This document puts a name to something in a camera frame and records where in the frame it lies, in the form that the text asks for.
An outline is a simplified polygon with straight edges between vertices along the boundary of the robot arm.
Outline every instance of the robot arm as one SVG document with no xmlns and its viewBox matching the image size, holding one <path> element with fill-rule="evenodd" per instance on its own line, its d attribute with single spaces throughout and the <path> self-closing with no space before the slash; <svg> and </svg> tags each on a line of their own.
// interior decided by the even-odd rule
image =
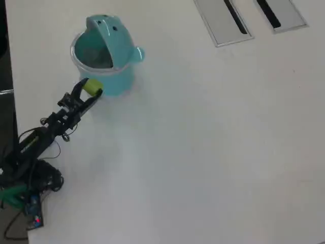
<svg viewBox="0 0 325 244">
<path fill-rule="evenodd" d="M 13 207 L 24 207 L 25 214 L 40 218 L 39 195 L 45 190 L 58 191 L 63 185 L 63 177 L 57 169 L 37 158 L 52 144 L 56 136 L 62 136 L 64 141 L 69 141 L 66 131 L 73 129 L 102 95 L 103 90 L 99 88 L 93 92 L 93 97 L 82 101 L 80 95 L 87 82 L 91 80 L 81 80 L 71 94 L 66 93 L 57 103 L 61 109 L 48 118 L 41 119 L 41 127 L 28 130 L 31 133 L 0 162 L 0 189 L 3 189 L 0 191 L 0 200 Z M 33 220 L 35 228 L 41 227 L 42 222 Z"/>
</svg>

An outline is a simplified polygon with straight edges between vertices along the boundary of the teal cup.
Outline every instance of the teal cup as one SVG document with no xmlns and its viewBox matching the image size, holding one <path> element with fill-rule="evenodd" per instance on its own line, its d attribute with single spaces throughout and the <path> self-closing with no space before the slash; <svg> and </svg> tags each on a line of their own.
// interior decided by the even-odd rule
<svg viewBox="0 0 325 244">
<path fill-rule="evenodd" d="M 71 45 L 71 57 L 80 78 L 97 79 L 104 94 L 118 96 L 131 89 L 133 65 L 144 59 L 142 48 L 116 16 L 94 15 L 86 20 L 87 29 Z"/>
</svg>

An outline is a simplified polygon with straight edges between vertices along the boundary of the yellow object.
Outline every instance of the yellow object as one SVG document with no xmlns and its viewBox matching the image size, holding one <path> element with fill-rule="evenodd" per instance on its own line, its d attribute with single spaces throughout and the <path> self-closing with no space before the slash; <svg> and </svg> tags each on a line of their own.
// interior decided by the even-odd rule
<svg viewBox="0 0 325 244">
<path fill-rule="evenodd" d="M 103 84 L 96 79 L 89 79 L 83 86 L 83 89 L 92 97 L 96 95 L 99 89 L 103 89 Z"/>
</svg>

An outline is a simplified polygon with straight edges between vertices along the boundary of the wire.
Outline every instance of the wire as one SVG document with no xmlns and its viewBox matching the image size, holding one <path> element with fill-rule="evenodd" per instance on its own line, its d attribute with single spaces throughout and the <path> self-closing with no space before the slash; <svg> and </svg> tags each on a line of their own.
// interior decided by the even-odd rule
<svg viewBox="0 0 325 244">
<path fill-rule="evenodd" d="M 41 199 L 41 202 L 43 202 L 49 195 L 51 194 L 51 191 L 48 191 L 48 193 Z M 8 231 L 12 227 L 12 225 L 15 223 L 15 221 L 18 219 L 19 215 L 23 212 L 23 210 L 19 211 L 17 215 L 13 217 L 13 219 L 9 222 L 7 225 L 5 231 L 4 231 L 4 239 L 5 240 L 14 240 L 14 241 L 23 241 L 28 240 L 28 237 L 8 237 Z"/>
<path fill-rule="evenodd" d="M 78 128 L 78 124 L 76 124 L 76 127 L 74 128 L 74 130 L 71 133 L 67 134 L 67 135 L 70 136 L 71 134 L 73 134 L 76 131 L 77 128 Z"/>
<path fill-rule="evenodd" d="M 7 233 L 10 230 L 10 228 L 12 227 L 12 225 L 14 224 L 14 222 L 18 219 L 19 215 L 23 212 L 23 209 L 21 211 L 19 211 L 18 214 L 16 214 L 14 216 L 14 218 L 9 222 L 9 224 L 7 225 L 5 231 L 4 231 L 4 239 L 5 240 L 15 240 L 15 241 L 22 241 L 22 240 L 28 240 L 28 237 L 8 237 Z"/>
<path fill-rule="evenodd" d="M 39 160 L 44 160 L 44 159 L 56 159 L 57 157 L 60 156 L 61 154 L 61 147 L 60 147 L 60 144 L 54 140 L 54 142 L 57 144 L 57 146 L 59 147 L 59 153 L 55 156 L 55 157 L 46 157 L 46 158 L 41 158 L 41 159 L 35 159 L 32 163 L 32 166 L 31 166 L 31 169 L 30 169 L 30 173 L 29 173 L 29 176 L 28 176 L 28 190 L 31 189 L 31 178 L 33 176 L 33 172 L 34 172 L 34 169 L 35 169 L 35 165 L 37 164 L 37 162 Z"/>
<path fill-rule="evenodd" d="M 44 159 L 56 159 L 57 157 L 59 157 L 61 155 L 61 147 L 60 147 L 60 144 L 54 140 L 54 142 L 56 143 L 56 145 L 58 146 L 59 148 L 59 153 L 55 156 L 55 157 L 45 157 L 45 158 L 41 158 L 39 160 L 44 160 Z"/>
<path fill-rule="evenodd" d="M 45 125 L 46 123 L 46 120 L 47 120 L 47 118 L 41 118 L 40 119 L 40 123 L 41 123 L 41 125 Z"/>
<path fill-rule="evenodd" d="M 58 192 L 59 190 L 61 190 L 61 188 L 62 188 L 62 186 L 64 184 L 64 178 L 62 177 L 62 175 L 60 177 L 60 180 L 61 180 L 61 182 L 59 183 L 59 185 L 56 185 L 55 187 L 51 188 L 51 190 L 53 192 Z"/>
</svg>

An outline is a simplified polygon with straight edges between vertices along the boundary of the white table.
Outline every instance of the white table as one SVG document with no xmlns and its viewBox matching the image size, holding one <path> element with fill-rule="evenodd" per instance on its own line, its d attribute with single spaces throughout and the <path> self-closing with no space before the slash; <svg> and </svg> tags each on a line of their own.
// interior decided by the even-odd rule
<svg viewBox="0 0 325 244">
<path fill-rule="evenodd" d="M 70 44 L 95 13 L 146 50 L 132 92 L 100 101 L 50 161 L 65 177 L 30 244 L 316 244 L 325 239 L 325 1 L 309 28 L 215 48 L 192 0 L 7 0 L 19 131 L 57 111 Z M 53 145 L 46 155 L 55 155 Z"/>
</svg>

